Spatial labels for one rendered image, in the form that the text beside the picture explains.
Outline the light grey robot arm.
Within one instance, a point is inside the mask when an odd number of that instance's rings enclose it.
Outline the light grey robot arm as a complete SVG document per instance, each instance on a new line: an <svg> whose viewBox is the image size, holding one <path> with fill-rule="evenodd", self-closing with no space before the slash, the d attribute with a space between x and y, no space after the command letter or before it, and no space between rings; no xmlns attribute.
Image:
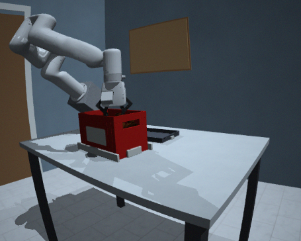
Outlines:
<svg viewBox="0 0 301 241"><path fill-rule="evenodd" d="M88 67L104 66L104 81L126 79L125 75L122 75L119 49L102 52L93 45L53 31L55 25L56 19L51 15L29 16L16 31L9 48L23 56L34 67L42 68L41 76L69 94L73 101L79 101L85 96L87 86L84 83L80 85L67 72L60 72L65 56L83 62Z"/></svg>

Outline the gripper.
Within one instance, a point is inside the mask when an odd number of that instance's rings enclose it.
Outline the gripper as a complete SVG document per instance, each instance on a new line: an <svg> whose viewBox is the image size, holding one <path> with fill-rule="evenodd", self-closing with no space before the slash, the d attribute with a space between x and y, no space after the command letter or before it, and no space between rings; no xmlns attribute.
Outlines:
<svg viewBox="0 0 301 241"><path fill-rule="evenodd" d="M129 109L132 105L132 102L126 97L126 90L124 82L122 81L104 81L102 84L102 91L114 91L114 101L113 104L102 105L105 107L104 109L100 106L101 100L96 104L96 107L103 112L104 116L108 116L107 110L109 107L120 107L122 110L121 115L125 115L125 112ZM128 105L124 107L124 105L128 103Z"/></svg>

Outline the red plastic crate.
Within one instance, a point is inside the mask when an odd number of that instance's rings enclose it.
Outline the red plastic crate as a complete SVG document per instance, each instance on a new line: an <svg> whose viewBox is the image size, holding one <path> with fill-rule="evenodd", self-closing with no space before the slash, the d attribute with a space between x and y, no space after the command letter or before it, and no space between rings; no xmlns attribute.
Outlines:
<svg viewBox="0 0 301 241"><path fill-rule="evenodd" d="M108 109L109 116L103 116L100 110L84 112L79 119L81 143L126 158L126 151L138 146L142 152L148 150L146 111L127 110L125 115L121 109ZM92 114L92 115L91 115ZM132 121L137 124L123 129L123 122Z"/></svg>

